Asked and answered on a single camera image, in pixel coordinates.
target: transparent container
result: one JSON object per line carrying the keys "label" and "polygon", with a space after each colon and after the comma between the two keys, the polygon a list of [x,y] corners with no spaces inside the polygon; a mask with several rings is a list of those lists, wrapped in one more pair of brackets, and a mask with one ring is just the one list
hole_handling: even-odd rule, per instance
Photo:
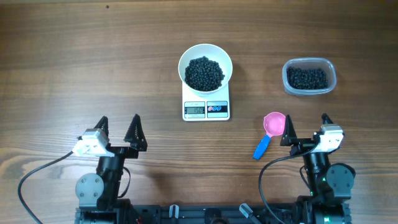
{"label": "transparent container", "polygon": [[[322,68],[326,72],[326,79],[328,80],[328,88],[319,90],[299,90],[290,86],[287,81],[287,68],[295,67],[301,69],[317,69]],[[311,96],[324,94],[332,91],[336,84],[336,71],[333,64],[325,58],[295,58],[286,62],[282,69],[282,79],[285,86],[285,92],[296,96]]]}

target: digital scale display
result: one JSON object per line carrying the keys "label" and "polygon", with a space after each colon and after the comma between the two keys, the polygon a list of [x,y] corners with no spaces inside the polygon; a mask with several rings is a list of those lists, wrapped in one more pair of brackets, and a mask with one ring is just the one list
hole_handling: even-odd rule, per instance
{"label": "digital scale display", "polygon": [[203,109],[203,107],[187,108],[187,114],[204,114],[205,111]]}

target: kitchen scale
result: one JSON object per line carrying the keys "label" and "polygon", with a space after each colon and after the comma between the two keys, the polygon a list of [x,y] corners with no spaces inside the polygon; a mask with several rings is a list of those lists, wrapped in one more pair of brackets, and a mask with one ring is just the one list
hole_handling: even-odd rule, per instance
{"label": "kitchen scale", "polygon": [[[185,83],[185,69],[193,59],[206,56],[218,62],[224,79],[213,91],[198,91]],[[232,61],[229,55],[213,44],[198,44],[189,48],[178,63],[178,74],[182,81],[182,119],[184,121],[226,121],[231,115],[229,108],[228,82],[232,75]]]}
{"label": "kitchen scale", "polygon": [[198,96],[182,85],[182,118],[184,121],[226,121],[229,119],[229,86],[217,92]]}

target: plastic container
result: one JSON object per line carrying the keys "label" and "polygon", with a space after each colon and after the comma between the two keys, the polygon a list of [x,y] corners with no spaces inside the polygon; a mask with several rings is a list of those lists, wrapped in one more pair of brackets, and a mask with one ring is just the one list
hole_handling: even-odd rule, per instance
{"label": "plastic container", "polygon": [[[213,91],[199,91],[194,90],[185,83],[185,68],[188,67],[189,61],[192,59],[206,56],[209,60],[218,62],[218,65],[223,70],[224,79],[221,81],[221,86]],[[226,86],[232,76],[232,61],[229,55],[221,47],[213,44],[198,44],[189,48],[180,58],[178,63],[178,73],[180,74],[183,85],[186,85],[194,94],[198,96],[206,96],[217,92]]]}
{"label": "plastic container", "polygon": [[[328,80],[328,88],[319,90],[299,90],[290,86],[287,81],[287,68],[295,67],[301,69],[317,69],[322,68],[326,72],[326,79]],[[332,91],[336,84],[336,71],[333,64],[325,58],[295,58],[286,62],[282,69],[282,79],[285,86],[285,92],[296,96],[311,96],[324,94]]]}

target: power cord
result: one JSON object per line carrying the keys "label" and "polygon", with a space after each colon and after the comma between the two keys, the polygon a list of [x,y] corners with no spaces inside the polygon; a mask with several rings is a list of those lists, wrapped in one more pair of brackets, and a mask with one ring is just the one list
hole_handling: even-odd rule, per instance
{"label": "power cord", "polygon": [[21,201],[22,205],[25,207],[27,213],[29,213],[29,215],[31,215],[31,217],[32,217],[37,223],[39,223],[39,224],[43,224],[43,223],[35,216],[35,214],[33,214],[32,210],[27,206],[27,204],[26,204],[24,198],[22,197],[22,191],[21,191],[22,184],[23,184],[24,181],[25,181],[29,176],[31,176],[32,174],[36,173],[37,171],[39,171],[39,170],[41,170],[41,169],[43,169],[43,168],[46,168],[46,167],[48,167],[48,166],[51,166],[52,164],[55,164],[55,163],[57,163],[57,162],[59,162],[59,161],[61,161],[61,160],[66,159],[68,156],[70,156],[70,155],[72,155],[72,154],[73,154],[73,152],[69,152],[68,154],[64,155],[63,157],[61,157],[61,158],[59,158],[59,159],[56,159],[56,160],[54,160],[54,161],[52,161],[52,162],[49,162],[48,164],[42,165],[42,166],[40,166],[40,167],[38,167],[38,168],[36,168],[36,169],[30,171],[30,172],[29,172],[28,174],[26,174],[26,175],[21,179],[21,181],[19,182],[19,185],[18,185],[18,197],[19,197],[19,200]]}
{"label": "power cord", "polygon": [[305,177],[304,177],[304,175],[303,175],[303,172],[302,172],[302,169],[304,168],[304,166],[302,166],[301,168],[300,168],[300,176],[301,176],[301,179],[303,179],[303,181],[304,181],[304,184],[308,187],[308,189],[310,188],[310,185],[308,184],[308,182],[307,182],[307,180],[305,180]]}
{"label": "power cord", "polygon": [[129,186],[130,186],[130,180],[131,180],[130,171],[129,171],[129,169],[127,169],[126,167],[123,167],[123,169],[129,174],[129,183],[127,184],[126,189],[124,189],[124,192],[123,192],[120,196],[118,196],[118,198],[123,198],[123,197],[126,195],[127,190],[129,190]]}
{"label": "power cord", "polygon": [[280,161],[285,161],[285,160],[287,160],[287,159],[294,159],[294,158],[297,158],[297,157],[305,156],[305,155],[311,153],[317,146],[318,146],[318,145],[314,146],[314,148],[312,148],[311,150],[309,150],[309,151],[307,151],[307,152],[303,152],[303,153],[301,153],[301,154],[297,154],[297,155],[294,155],[294,156],[286,156],[286,157],[282,157],[282,158],[279,158],[279,159],[275,159],[275,160],[273,160],[273,161],[270,161],[267,165],[265,165],[265,166],[261,169],[260,176],[259,176],[259,190],[260,190],[260,196],[261,196],[262,202],[264,202],[264,205],[265,205],[266,208],[268,209],[269,213],[270,213],[276,220],[278,220],[278,222],[280,222],[281,224],[285,224],[285,223],[284,223],[282,220],[280,220],[280,219],[275,215],[275,213],[271,210],[270,206],[268,205],[268,203],[267,203],[267,201],[266,201],[266,198],[264,197],[264,194],[262,193],[262,186],[261,186],[262,175],[263,175],[264,171],[266,171],[266,169],[267,169],[269,166],[273,165],[274,163],[280,162]]}

